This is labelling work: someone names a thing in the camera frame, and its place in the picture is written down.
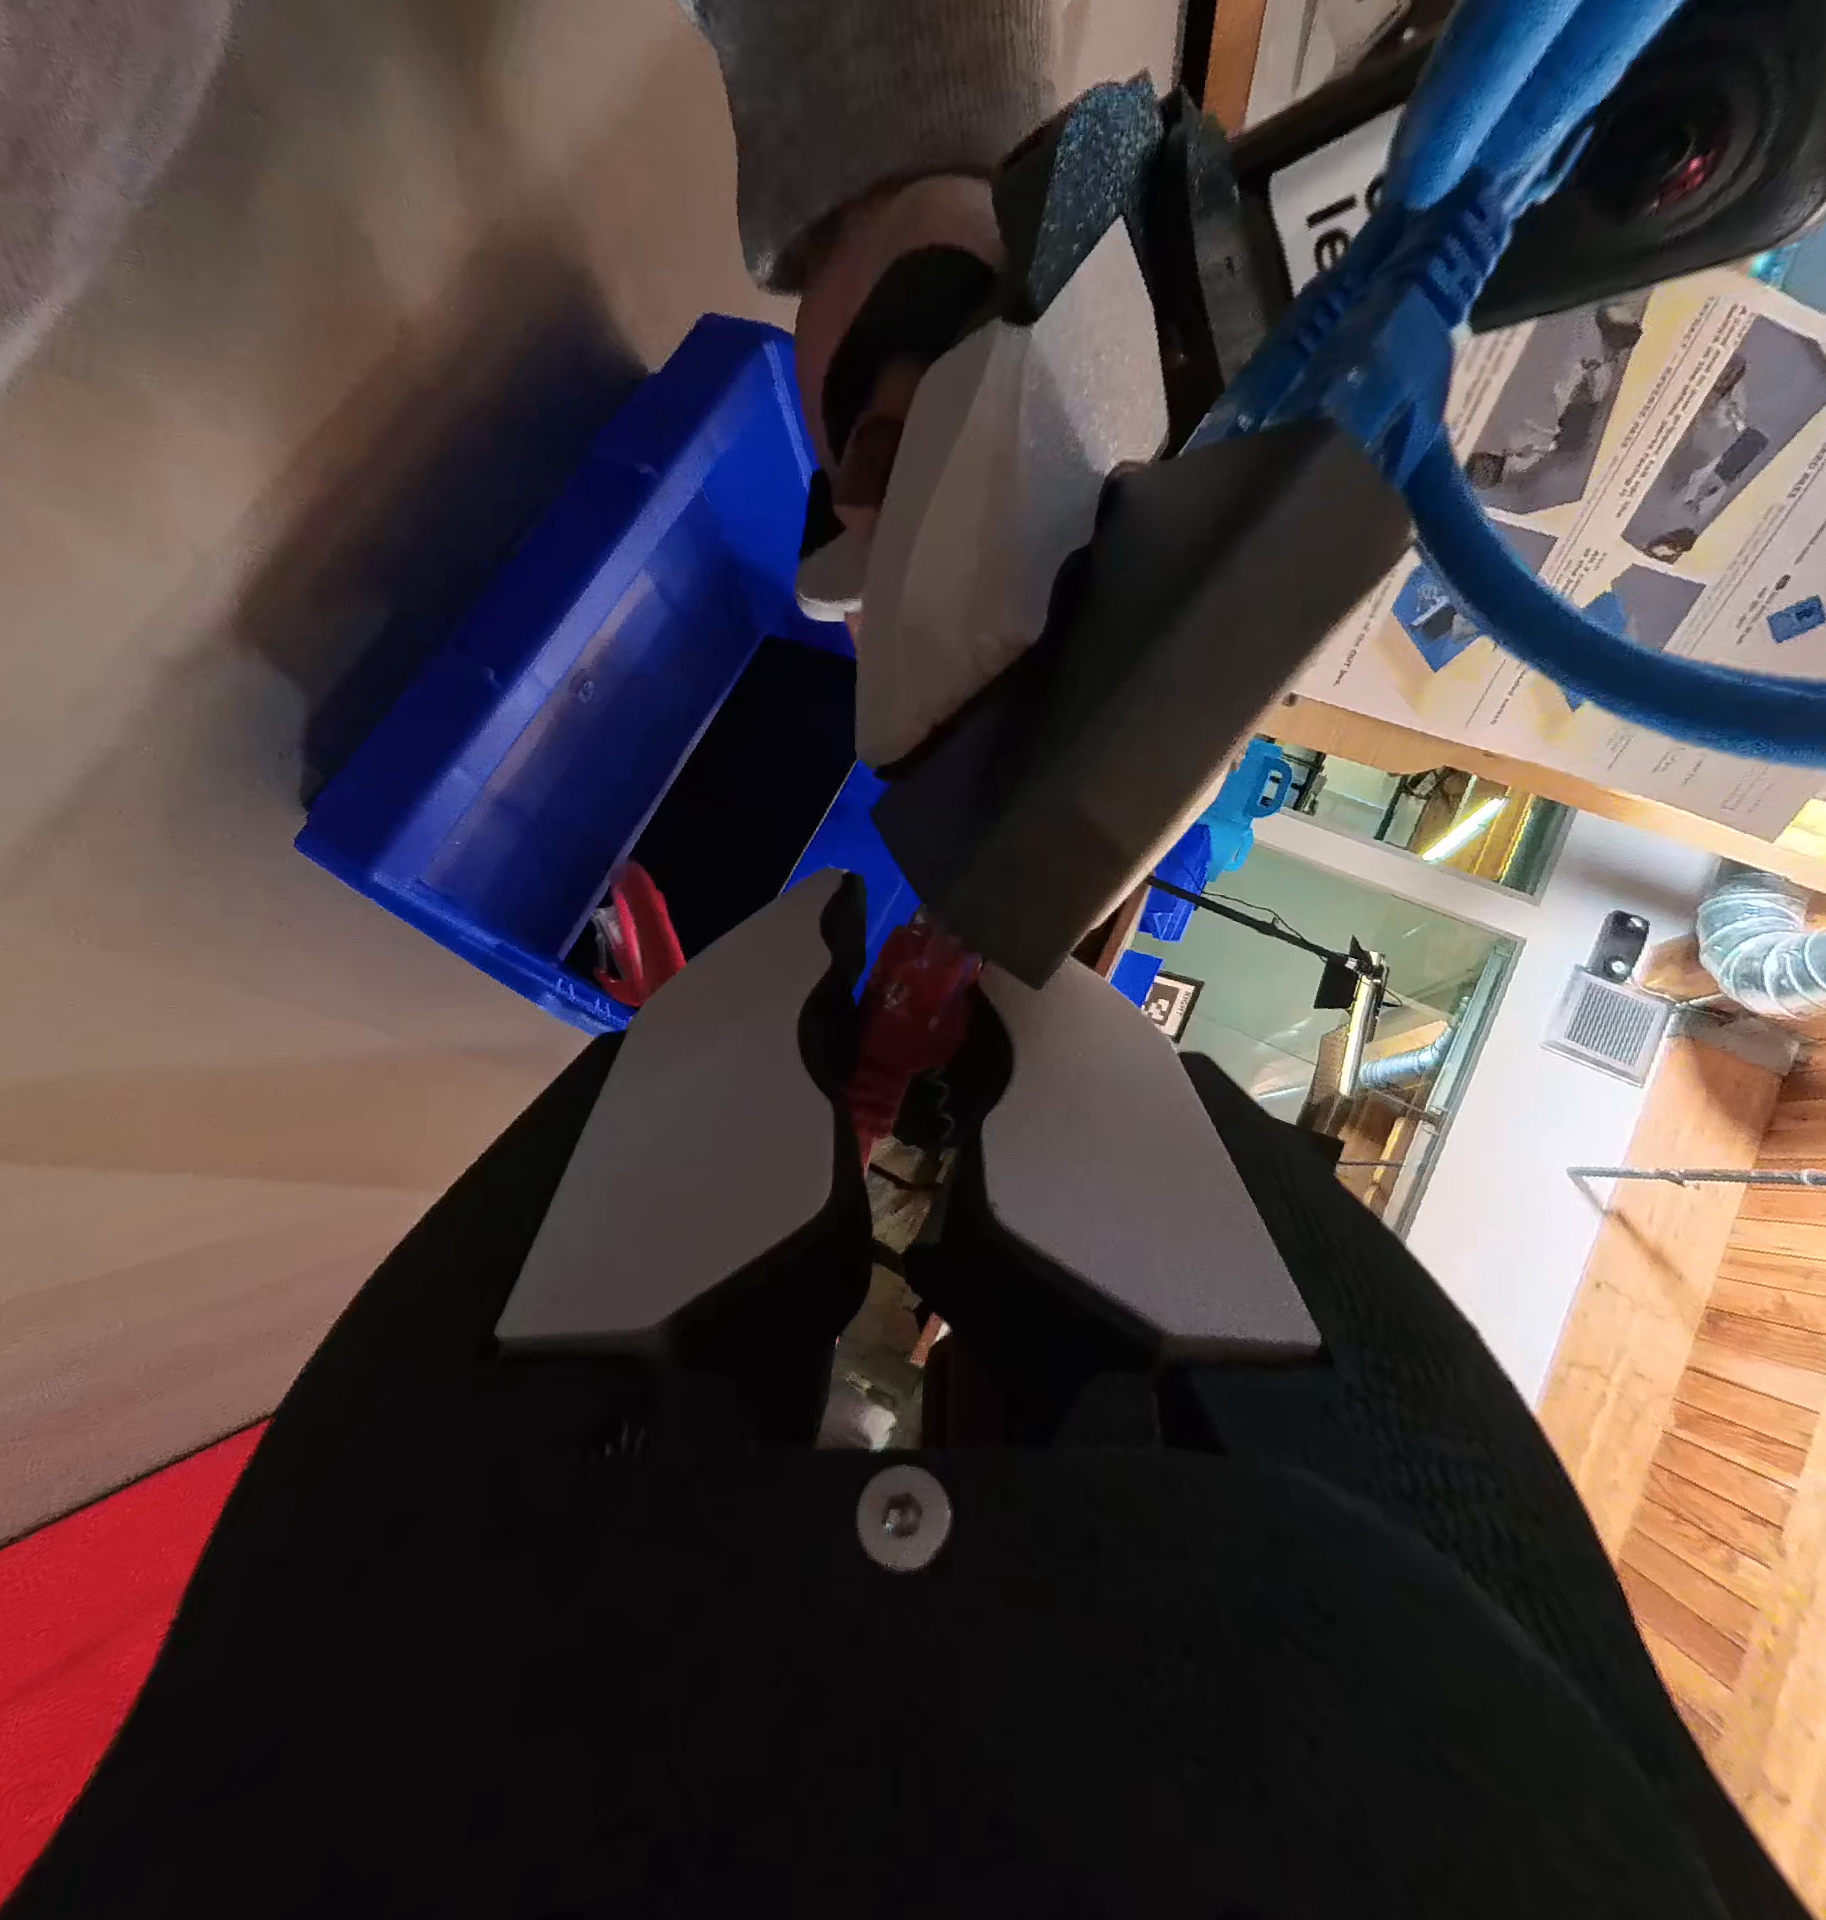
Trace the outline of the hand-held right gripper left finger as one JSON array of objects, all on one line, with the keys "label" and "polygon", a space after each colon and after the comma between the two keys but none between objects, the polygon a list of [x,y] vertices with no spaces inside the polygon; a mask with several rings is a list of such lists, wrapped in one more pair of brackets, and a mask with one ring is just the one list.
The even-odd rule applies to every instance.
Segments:
[{"label": "hand-held right gripper left finger", "polygon": [[822,870],[675,974],[614,1053],[495,1325],[503,1357],[670,1357],[728,1319],[826,1341],[872,1269],[844,1102],[868,890]]}]

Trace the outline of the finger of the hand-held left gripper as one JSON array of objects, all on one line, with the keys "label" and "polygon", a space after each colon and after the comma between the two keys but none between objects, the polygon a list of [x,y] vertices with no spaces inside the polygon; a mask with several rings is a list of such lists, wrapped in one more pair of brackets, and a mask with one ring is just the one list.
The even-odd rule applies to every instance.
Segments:
[{"label": "finger of the hand-held left gripper", "polygon": [[918,750],[1045,632],[1109,478],[1169,438],[1156,306],[1096,248],[1036,324],[989,322],[912,402],[860,600],[857,759]]}]

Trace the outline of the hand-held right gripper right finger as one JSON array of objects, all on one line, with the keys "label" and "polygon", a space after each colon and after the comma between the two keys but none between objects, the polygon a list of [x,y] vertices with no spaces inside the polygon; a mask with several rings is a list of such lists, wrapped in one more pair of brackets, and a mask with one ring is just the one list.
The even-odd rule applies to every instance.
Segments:
[{"label": "hand-held right gripper right finger", "polygon": [[1041,1369],[1298,1366],[1323,1340],[1174,1047],[1096,974],[989,966],[927,1304]]}]

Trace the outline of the black network adapter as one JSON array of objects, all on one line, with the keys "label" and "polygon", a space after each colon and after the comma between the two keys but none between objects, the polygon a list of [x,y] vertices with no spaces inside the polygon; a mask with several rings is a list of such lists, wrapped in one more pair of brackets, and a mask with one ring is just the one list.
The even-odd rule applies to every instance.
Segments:
[{"label": "black network adapter", "polygon": [[872,817],[931,917],[1045,988],[1408,537],[1330,421],[1109,481],[1040,639],[886,777]]}]

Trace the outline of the blue plastic bin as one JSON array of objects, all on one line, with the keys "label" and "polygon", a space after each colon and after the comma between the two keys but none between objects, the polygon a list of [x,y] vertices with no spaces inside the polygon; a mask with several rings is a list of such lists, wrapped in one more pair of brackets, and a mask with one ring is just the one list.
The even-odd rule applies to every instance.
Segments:
[{"label": "blue plastic bin", "polygon": [[793,342],[707,315],[311,802],[297,850],[590,1035],[632,1009],[595,917],[629,862],[688,959],[795,884],[918,899],[870,819],[844,627],[793,599],[813,458]]}]

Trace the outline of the red plastic bin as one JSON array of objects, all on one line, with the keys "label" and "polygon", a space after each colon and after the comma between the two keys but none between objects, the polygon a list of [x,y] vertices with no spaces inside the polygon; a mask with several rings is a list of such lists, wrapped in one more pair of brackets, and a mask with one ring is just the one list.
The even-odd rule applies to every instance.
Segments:
[{"label": "red plastic bin", "polygon": [[131,1713],[264,1430],[0,1548],[0,1907]]}]

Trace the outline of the grey desk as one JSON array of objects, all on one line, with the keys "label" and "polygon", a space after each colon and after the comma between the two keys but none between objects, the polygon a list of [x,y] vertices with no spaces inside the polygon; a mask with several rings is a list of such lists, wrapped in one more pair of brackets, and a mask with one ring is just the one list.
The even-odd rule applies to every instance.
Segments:
[{"label": "grey desk", "polygon": [[747,278],[679,4],[244,4],[0,399],[0,1546],[267,1415],[580,1042],[304,803]]}]

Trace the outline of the person's left hand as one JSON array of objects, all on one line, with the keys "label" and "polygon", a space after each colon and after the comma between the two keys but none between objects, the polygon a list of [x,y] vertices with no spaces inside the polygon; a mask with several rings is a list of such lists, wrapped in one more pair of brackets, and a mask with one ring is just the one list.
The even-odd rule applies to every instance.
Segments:
[{"label": "person's left hand", "polygon": [[857,619],[912,405],[976,319],[1003,254],[991,184],[958,175],[880,189],[808,242],[795,370],[836,534],[804,562],[806,610]]}]

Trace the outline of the instruction poster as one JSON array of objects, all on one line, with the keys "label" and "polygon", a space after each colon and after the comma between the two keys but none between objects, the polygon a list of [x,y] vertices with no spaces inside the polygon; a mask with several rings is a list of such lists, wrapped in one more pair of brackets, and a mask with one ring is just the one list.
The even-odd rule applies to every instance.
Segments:
[{"label": "instruction poster", "polygon": [[[1446,432],[1547,589],[1643,650],[1826,681],[1826,315],[1711,271],[1466,338]],[[1320,706],[1778,840],[1826,777],[1692,750],[1506,655],[1420,556],[1302,676]]]}]

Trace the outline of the wooden poster board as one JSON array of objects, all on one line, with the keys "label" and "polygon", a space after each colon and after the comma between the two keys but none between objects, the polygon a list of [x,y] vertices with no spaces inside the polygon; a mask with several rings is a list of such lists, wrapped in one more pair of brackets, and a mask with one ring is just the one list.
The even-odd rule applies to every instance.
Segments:
[{"label": "wooden poster board", "polygon": [[1626,795],[1594,781],[1524,764],[1491,750],[1465,749],[1429,733],[1418,733],[1302,695],[1283,697],[1264,708],[1261,719],[1250,725],[1250,733],[1362,765],[1376,765],[1392,774],[1454,765],[1554,803],[1566,803],[1601,822],[1638,827],[1676,845],[1784,876],[1826,900],[1826,857],[1763,840],[1733,826],[1706,822],[1673,803]]}]

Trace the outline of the blue handled caddy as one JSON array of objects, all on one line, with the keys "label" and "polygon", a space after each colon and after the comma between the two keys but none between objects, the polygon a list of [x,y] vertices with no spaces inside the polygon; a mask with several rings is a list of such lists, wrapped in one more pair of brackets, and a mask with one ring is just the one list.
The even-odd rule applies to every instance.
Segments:
[{"label": "blue handled caddy", "polygon": [[1202,812],[1217,840],[1250,837],[1254,826],[1279,812],[1295,784],[1295,764],[1264,737],[1254,737]]}]

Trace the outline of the white wall vent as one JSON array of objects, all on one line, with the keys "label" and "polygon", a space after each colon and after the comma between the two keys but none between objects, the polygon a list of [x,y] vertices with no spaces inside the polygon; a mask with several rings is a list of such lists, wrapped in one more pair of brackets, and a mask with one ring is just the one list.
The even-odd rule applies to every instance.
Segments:
[{"label": "white wall vent", "polygon": [[1668,996],[1573,968],[1544,1033],[1544,1049],[1630,1087],[1647,1087],[1676,1025]]}]

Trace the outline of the silver air duct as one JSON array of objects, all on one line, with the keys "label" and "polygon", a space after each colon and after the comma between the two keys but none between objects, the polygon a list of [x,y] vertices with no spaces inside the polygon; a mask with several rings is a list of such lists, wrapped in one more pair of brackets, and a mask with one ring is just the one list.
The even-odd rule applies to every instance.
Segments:
[{"label": "silver air duct", "polygon": [[1826,1017],[1826,929],[1784,876],[1736,873],[1699,903],[1698,960],[1723,998],[1766,1020]]}]

